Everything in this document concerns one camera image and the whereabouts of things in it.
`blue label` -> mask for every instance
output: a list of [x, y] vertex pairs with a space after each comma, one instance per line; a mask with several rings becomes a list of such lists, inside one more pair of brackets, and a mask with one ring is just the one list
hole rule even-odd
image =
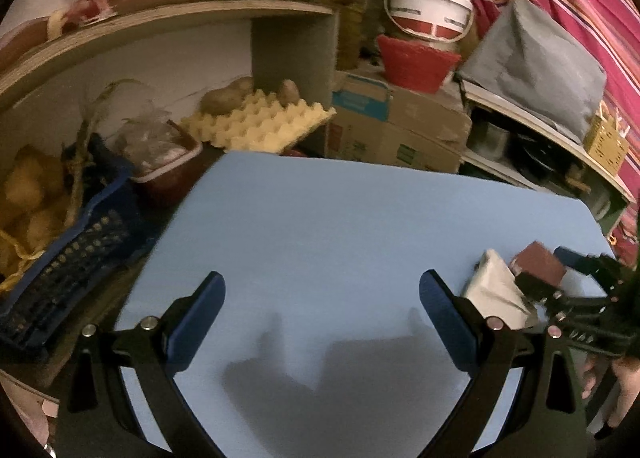
[[386, 122], [389, 115], [386, 101], [377, 101], [366, 95], [356, 94], [348, 90], [334, 92], [333, 105], [351, 112], [367, 115], [382, 122]]

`yellow egg carton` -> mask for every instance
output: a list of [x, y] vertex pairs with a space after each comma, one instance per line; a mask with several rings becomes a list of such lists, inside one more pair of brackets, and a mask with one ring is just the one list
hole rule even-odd
[[275, 93], [257, 90], [242, 107], [228, 115], [197, 112], [182, 120], [182, 126], [198, 141], [210, 142], [225, 151], [282, 153], [335, 115], [320, 103], [311, 106], [304, 99], [283, 108]]

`striped fabric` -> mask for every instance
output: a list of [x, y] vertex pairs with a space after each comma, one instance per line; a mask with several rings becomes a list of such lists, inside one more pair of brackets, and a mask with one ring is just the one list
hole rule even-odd
[[[474, 0], [482, 38], [510, 0]], [[631, 125], [630, 153], [620, 177], [633, 195], [640, 191], [640, 13], [631, 0], [530, 0], [547, 11], [600, 61], [607, 72], [605, 101]], [[636, 232], [636, 208], [623, 217]]]

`bucket handle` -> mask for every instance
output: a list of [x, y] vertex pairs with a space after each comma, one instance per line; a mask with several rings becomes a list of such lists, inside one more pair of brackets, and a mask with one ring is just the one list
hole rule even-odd
[[475, 11], [471, 9], [469, 13], [469, 20], [466, 23], [465, 29], [462, 32], [460, 32], [459, 35], [451, 39], [440, 38], [440, 37], [434, 36], [433, 34], [427, 34], [425, 32], [414, 32], [414, 31], [409, 31], [408, 29], [405, 29], [398, 22], [396, 22], [396, 20], [393, 18], [393, 16], [389, 12], [388, 2], [389, 0], [385, 0], [385, 13], [388, 16], [388, 18], [393, 22], [393, 24], [396, 27], [398, 27], [402, 32], [404, 32], [405, 34], [409, 34], [409, 36], [413, 36], [414, 38], [418, 38], [420, 40], [431, 40], [432, 42], [441, 42], [443, 44], [453, 44], [455, 42], [460, 41], [462, 38], [464, 38], [469, 33], [469, 31], [471, 31], [471, 27], [473, 27], [474, 18], [476, 16]]

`metal screw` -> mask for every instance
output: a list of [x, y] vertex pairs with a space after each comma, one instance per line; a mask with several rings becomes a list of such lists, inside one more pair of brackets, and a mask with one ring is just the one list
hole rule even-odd
[[486, 320], [486, 325], [493, 331], [499, 331], [504, 328], [504, 322], [499, 317], [488, 317]]
[[552, 325], [546, 329], [546, 332], [553, 337], [553, 339], [560, 339], [562, 337], [562, 330], [557, 326]]
[[87, 324], [82, 328], [82, 335], [84, 337], [92, 337], [95, 335], [96, 327], [95, 324]]
[[140, 327], [143, 330], [153, 330], [158, 326], [159, 319], [153, 315], [147, 315], [142, 321], [140, 321]]

